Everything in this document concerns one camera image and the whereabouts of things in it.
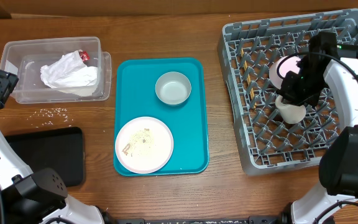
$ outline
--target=clear plastic container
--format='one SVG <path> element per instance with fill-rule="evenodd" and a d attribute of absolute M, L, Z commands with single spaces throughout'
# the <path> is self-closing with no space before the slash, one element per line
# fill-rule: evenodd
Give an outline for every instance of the clear plastic container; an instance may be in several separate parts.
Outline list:
<path fill-rule="evenodd" d="M 95 85 L 50 88 L 41 80 L 40 69 L 61 59 L 62 55 L 84 50 L 90 59 L 87 66 L 98 68 Z M 17 74 L 19 82 L 11 94 L 18 103 L 56 103 L 70 101 L 101 101 L 110 95 L 111 57 L 101 51 L 97 37 L 68 37 L 56 39 L 23 40 L 5 45 L 0 69 Z M 89 93 L 88 96 L 76 92 Z"/>

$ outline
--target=plastic bin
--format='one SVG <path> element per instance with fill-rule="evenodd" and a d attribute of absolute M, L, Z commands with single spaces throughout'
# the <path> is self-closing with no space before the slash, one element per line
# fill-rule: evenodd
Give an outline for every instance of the plastic bin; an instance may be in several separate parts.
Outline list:
<path fill-rule="evenodd" d="M 90 59 L 87 66 L 98 68 L 98 80 L 95 85 L 50 88 L 42 82 L 40 69 L 61 59 L 62 55 L 84 50 Z M 11 94 L 18 103 L 56 103 L 70 101 L 101 101 L 110 94 L 111 58 L 101 51 L 97 37 L 69 37 L 57 39 L 23 40 L 8 42 L 5 45 L 0 69 L 17 74 L 19 82 Z M 89 96 L 74 93 L 82 91 Z"/>
<path fill-rule="evenodd" d="M 280 58 L 308 50 L 319 32 L 333 32 L 340 44 L 358 45 L 358 9 L 226 24 L 218 44 L 229 90 L 241 165 L 248 175 L 318 165 L 339 134 L 339 119 L 329 89 L 319 105 L 307 107 L 298 124 L 274 119 L 277 95 L 269 68 Z"/>

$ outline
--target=plate with food crumbs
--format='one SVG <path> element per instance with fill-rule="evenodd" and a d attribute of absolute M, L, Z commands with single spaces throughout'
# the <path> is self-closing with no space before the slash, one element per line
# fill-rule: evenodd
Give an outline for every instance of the plate with food crumbs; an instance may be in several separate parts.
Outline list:
<path fill-rule="evenodd" d="M 115 151 L 119 162 L 129 171 L 153 173 L 171 158 L 173 136 L 159 119 L 147 116 L 135 118 L 118 132 Z"/>

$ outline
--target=wooden table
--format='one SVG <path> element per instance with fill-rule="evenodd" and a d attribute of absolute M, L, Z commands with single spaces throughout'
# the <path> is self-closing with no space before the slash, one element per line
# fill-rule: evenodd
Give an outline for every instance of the wooden table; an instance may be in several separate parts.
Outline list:
<path fill-rule="evenodd" d="M 80 127 L 85 137 L 86 182 L 70 188 L 83 203 L 116 218 L 235 218 L 276 215 L 318 181 L 318 168 L 249 177 L 241 169 L 229 95 L 216 51 L 224 24 L 298 15 L 294 13 L 199 16 L 84 17 L 0 20 L 0 60 L 13 40 L 96 36 L 113 63 L 110 98 L 102 102 L 20 105 L 10 99 L 0 111 L 3 134 Z M 208 168 L 198 175 L 128 178 L 113 167 L 116 70 L 133 58 L 194 57 L 204 67 L 208 112 Z M 40 109 L 66 108 L 68 121 L 32 116 Z M 53 124 L 41 125 L 51 121 Z M 358 208 L 336 213 L 338 223 L 358 223 Z"/>

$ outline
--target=red wrapper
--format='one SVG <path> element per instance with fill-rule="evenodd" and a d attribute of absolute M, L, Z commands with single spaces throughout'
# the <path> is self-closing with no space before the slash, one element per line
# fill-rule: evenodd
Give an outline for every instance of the red wrapper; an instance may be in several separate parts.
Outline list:
<path fill-rule="evenodd" d="M 86 53 L 86 51 L 79 50 L 78 53 L 80 53 L 80 57 L 81 57 L 83 62 L 85 62 L 85 61 L 90 59 L 90 56 L 88 55 L 88 53 Z"/>

